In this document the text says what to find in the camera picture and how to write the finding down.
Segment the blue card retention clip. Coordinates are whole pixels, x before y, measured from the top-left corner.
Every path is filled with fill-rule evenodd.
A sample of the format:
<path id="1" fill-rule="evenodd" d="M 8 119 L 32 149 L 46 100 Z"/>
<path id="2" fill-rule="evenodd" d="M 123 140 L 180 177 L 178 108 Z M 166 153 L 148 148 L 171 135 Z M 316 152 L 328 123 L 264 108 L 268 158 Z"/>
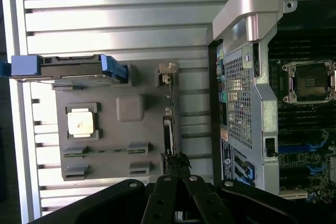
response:
<path id="1" fill-rule="evenodd" d="M 245 174 L 247 175 L 247 177 L 254 181 L 255 180 L 255 177 L 256 177 L 256 174 L 255 174 L 255 167 L 252 163 L 246 161 L 245 162 Z"/>

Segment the grey parts rack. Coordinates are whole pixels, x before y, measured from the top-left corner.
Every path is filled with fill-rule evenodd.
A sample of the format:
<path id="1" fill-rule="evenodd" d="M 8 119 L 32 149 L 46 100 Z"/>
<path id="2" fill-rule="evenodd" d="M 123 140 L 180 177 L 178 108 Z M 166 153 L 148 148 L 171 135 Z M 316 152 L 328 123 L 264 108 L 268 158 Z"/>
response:
<path id="1" fill-rule="evenodd" d="M 161 63 L 176 60 L 126 61 L 126 84 L 96 87 L 53 87 L 56 94 L 61 174 L 65 181 L 161 175 L 164 147 L 164 93 L 156 84 Z M 73 137 L 67 114 L 93 113 L 94 133 Z"/>

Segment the white expansion slot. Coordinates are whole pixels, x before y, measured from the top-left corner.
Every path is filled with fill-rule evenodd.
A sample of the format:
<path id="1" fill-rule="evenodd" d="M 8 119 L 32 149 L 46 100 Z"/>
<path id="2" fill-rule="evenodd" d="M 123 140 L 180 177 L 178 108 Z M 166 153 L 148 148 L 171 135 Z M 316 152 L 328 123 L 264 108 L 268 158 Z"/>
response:
<path id="1" fill-rule="evenodd" d="M 287 200 L 297 200 L 308 198 L 306 190 L 283 190 L 280 191 L 279 196 Z"/>

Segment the blue expansion slot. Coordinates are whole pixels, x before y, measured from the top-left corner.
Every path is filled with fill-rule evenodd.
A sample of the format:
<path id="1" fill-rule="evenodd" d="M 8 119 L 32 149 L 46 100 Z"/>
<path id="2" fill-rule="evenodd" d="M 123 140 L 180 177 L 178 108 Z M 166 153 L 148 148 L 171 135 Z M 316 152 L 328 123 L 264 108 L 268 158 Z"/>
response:
<path id="1" fill-rule="evenodd" d="M 321 145 L 310 145 L 310 144 L 286 145 L 286 146 L 279 146 L 278 153 L 279 154 L 290 154 L 290 153 L 315 152 L 320 147 Z"/>

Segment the silver CPU chip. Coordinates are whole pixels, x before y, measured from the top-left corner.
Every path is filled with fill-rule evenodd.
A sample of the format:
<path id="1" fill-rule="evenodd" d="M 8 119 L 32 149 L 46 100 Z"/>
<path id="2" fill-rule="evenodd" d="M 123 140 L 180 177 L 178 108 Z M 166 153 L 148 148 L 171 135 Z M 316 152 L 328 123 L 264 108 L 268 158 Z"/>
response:
<path id="1" fill-rule="evenodd" d="M 73 137 L 90 137 L 95 132 L 93 113 L 88 109 L 75 109 L 67 114 L 68 133 Z"/>

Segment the open grey PC case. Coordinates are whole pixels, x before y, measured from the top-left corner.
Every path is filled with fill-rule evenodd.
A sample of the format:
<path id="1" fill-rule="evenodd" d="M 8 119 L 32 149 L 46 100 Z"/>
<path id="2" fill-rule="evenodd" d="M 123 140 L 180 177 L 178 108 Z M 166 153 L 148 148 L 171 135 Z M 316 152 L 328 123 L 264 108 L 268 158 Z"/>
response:
<path id="1" fill-rule="evenodd" d="M 274 39 L 336 38 L 336 0 L 228 0 L 207 30 L 214 182 L 280 193 Z M 255 180 L 245 162 L 255 167 Z"/>

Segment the green motherboard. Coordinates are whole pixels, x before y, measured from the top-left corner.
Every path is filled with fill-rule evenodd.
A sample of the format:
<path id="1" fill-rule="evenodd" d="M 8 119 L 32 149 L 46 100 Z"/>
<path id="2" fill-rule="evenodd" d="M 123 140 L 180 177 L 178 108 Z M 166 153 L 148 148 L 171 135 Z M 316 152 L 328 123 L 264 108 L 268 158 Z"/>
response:
<path id="1" fill-rule="evenodd" d="M 315 152 L 279 154 L 279 186 L 306 190 L 308 203 L 336 202 L 336 100 L 294 105 L 283 102 L 293 61 L 336 62 L 336 38 L 274 39 L 268 46 L 269 84 L 278 100 L 278 147 L 321 145 Z"/>

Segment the CPU socket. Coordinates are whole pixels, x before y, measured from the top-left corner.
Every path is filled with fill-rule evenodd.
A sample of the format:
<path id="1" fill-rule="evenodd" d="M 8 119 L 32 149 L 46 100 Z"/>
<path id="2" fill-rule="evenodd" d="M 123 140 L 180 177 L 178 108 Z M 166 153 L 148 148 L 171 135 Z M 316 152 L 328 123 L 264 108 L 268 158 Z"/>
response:
<path id="1" fill-rule="evenodd" d="M 283 102 L 294 105 L 328 103 L 336 100 L 336 62 L 293 61 L 283 65 L 288 88 Z"/>

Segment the hard disk in blue carrier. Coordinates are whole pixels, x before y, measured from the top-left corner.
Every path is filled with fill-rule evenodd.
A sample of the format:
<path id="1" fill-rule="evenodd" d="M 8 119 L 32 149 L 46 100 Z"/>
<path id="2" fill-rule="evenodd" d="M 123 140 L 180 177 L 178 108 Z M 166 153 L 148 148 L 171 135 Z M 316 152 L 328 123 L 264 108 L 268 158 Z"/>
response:
<path id="1" fill-rule="evenodd" d="M 10 63 L 0 61 L 0 77 L 52 84 L 54 87 L 111 86 L 128 83 L 130 67 L 104 54 L 81 57 L 12 56 Z"/>

